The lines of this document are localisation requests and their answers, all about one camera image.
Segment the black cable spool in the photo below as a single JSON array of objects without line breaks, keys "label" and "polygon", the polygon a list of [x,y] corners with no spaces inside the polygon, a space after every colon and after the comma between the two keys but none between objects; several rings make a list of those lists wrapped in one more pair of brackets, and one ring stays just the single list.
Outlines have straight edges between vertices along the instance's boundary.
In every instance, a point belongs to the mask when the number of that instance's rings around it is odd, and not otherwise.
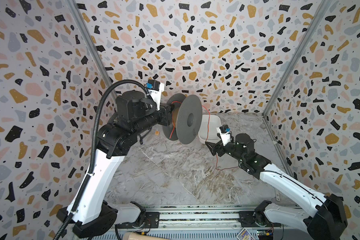
[{"label": "black cable spool", "polygon": [[187,145],[198,135],[203,118],[203,107],[198,96],[175,94],[167,101],[174,106],[170,125],[163,126],[163,133],[168,140],[179,141]]}]

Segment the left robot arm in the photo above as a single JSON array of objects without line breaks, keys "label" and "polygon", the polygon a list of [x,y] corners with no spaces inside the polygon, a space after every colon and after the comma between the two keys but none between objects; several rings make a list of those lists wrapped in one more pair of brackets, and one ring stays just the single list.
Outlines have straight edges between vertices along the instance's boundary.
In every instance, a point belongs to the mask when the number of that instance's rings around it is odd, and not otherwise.
[{"label": "left robot arm", "polygon": [[[124,84],[136,85],[142,91],[127,91],[118,96],[117,111],[107,124],[100,126],[102,110],[109,94]],[[94,121],[90,164],[75,198],[68,207],[57,213],[63,224],[54,237],[56,240],[69,224],[74,224],[73,232],[77,237],[89,240],[119,224],[145,227],[144,207],[135,202],[111,207],[104,197],[130,148],[142,142],[143,132],[149,133],[155,125],[170,124],[174,106],[161,104],[164,89],[165,84],[157,80],[148,80],[145,85],[134,80],[122,80],[113,83],[103,93]]]}]

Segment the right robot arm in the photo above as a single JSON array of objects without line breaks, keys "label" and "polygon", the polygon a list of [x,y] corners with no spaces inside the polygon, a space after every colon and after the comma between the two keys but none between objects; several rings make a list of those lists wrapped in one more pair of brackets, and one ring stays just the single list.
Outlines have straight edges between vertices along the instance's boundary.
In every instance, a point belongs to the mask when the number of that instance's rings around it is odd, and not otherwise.
[{"label": "right robot arm", "polygon": [[220,134],[218,143],[206,142],[214,156],[229,155],[238,161],[240,169],[261,180],[295,202],[299,209],[282,207],[263,201],[253,214],[258,226],[272,223],[301,230],[314,240],[338,240],[348,226],[343,200],[326,196],[307,187],[283,172],[269,159],[255,152],[255,141],[247,134]]}]

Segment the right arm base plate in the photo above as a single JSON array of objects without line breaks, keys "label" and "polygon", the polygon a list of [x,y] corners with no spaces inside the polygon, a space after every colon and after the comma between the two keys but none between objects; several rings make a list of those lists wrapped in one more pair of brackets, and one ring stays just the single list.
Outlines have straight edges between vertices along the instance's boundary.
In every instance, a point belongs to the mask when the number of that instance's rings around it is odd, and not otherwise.
[{"label": "right arm base plate", "polygon": [[269,221],[265,214],[255,211],[240,211],[239,212],[239,223],[244,227],[260,227],[260,228],[271,228],[271,227],[281,227],[279,223],[272,223]]}]

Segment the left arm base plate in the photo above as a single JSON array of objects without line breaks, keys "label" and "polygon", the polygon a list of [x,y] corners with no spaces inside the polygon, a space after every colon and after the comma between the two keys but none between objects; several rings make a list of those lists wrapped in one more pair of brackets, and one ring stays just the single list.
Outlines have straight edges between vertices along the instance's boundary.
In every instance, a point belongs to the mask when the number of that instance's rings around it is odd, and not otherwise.
[{"label": "left arm base plate", "polygon": [[146,212],[141,214],[138,219],[133,223],[122,223],[118,224],[118,229],[157,229],[160,223],[160,213],[159,212]]}]

